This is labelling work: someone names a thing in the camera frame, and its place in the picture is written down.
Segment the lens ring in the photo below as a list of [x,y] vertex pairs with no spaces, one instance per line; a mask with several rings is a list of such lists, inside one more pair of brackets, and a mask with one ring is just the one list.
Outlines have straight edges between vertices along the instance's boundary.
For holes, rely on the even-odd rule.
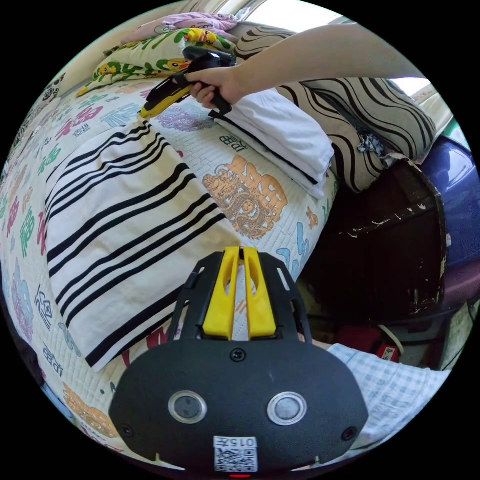
[[[298,412],[292,418],[284,419],[277,414],[277,406],[282,400],[293,400],[297,404]],[[274,424],[280,425],[282,427],[285,427],[288,425],[294,425],[298,423],[300,420],[302,420],[305,414],[307,413],[307,402],[298,393],[295,393],[293,391],[284,391],[283,393],[279,393],[278,395],[275,395],[270,400],[270,403],[266,408],[266,412],[267,412],[268,418]]]
[[[198,402],[199,412],[197,415],[195,415],[192,418],[185,418],[179,415],[175,409],[175,404],[179,399],[183,397],[190,397]],[[207,415],[207,410],[208,409],[207,409],[207,404],[205,400],[198,393],[195,393],[194,391],[189,391],[189,390],[178,391],[177,393],[174,393],[170,397],[170,400],[168,401],[168,411],[170,412],[170,415],[175,420],[177,420],[182,424],[191,425],[191,424],[197,424],[198,422],[201,422]]]

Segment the yellow strap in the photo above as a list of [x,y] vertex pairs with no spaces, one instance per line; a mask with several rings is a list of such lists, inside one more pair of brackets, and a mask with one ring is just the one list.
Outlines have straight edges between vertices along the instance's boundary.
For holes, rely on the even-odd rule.
[[203,322],[203,331],[211,337],[232,339],[235,321],[235,297],[239,270],[240,247],[227,247],[216,279],[210,306]]
[[[248,338],[271,337],[277,331],[274,313],[270,304],[267,284],[265,283],[259,253],[256,248],[244,247],[246,282],[246,315],[248,319]],[[251,284],[255,284],[253,294]]]
[[192,86],[189,85],[186,88],[183,88],[182,90],[179,90],[178,92],[174,93],[171,96],[166,97],[163,99],[160,103],[155,105],[151,110],[146,110],[145,106],[140,111],[140,116],[143,119],[150,120],[154,117],[157,117],[161,113],[163,113],[168,107],[173,105],[175,102],[183,98],[185,95],[187,95],[190,90],[192,89]]

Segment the folded white towel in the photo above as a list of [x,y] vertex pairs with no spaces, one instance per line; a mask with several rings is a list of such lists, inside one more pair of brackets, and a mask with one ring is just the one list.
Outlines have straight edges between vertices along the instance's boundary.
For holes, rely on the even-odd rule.
[[334,150],[327,134],[275,89],[242,98],[225,118],[316,181],[330,167]]
[[230,120],[227,120],[226,118],[215,118],[215,122],[225,128],[225,130],[228,130],[235,138],[237,138],[237,140],[249,145],[260,155],[265,157],[267,160],[270,160],[270,162],[276,165],[280,170],[283,171],[283,173],[300,185],[312,197],[317,200],[320,200],[324,197],[325,183],[327,181],[325,174],[317,175],[315,179],[308,177],[305,173],[295,168],[294,165],[289,165],[284,158],[280,157],[275,152],[272,152],[266,145],[256,140],[252,134],[242,131]]

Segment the mattress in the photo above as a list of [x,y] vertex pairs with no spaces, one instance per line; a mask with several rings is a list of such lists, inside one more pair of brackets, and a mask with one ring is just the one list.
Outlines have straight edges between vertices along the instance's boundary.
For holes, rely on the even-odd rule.
[[[37,352],[50,396],[100,444],[146,461],[123,443],[108,416],[116,385],[142,353],[166,341],[169,322],[95,373],[56,304],[46,252],[46,181],[85,142],[137,118],[155,80],[116,83],[46,107],[10,157],[0,190],[3,293],[19,334]],[[245,246],[281,259],[296,280],[327,222],[338,190],[329,170],[315,200],[270,161],[234,138],[188,98],[151,124],[177,150],[230,220]],[[245,276],[236,298],[234,339],[246,340]],[[159,460],[156,465],[168,467]]]

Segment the pillowcase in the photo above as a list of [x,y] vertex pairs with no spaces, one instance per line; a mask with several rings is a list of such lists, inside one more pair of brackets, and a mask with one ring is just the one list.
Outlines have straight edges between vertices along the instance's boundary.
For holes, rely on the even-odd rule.
[[124,80],[170,77],[190,64],[183,56],[186,47],[231,52],[235,45],[200,28],[185,28],[127,43],[111,52],[97,67],[92,80],[76,96],[81,97],[92,90]]
[[[238,63],[294,34],[270,26],[251,28],[235,47]],[[277,90],[315,118],[330,136],[335,150],[332,170],[354,192],[367,189],[392,164],[393,157],[421,158],[435,139],[432,119],[389,80],[314,80]],[[370,132],[370,138],[381,141],[383,147],[367,146],[372,142],[366,142],[364,132]],[[400,155],[387,157],[391,152]]]

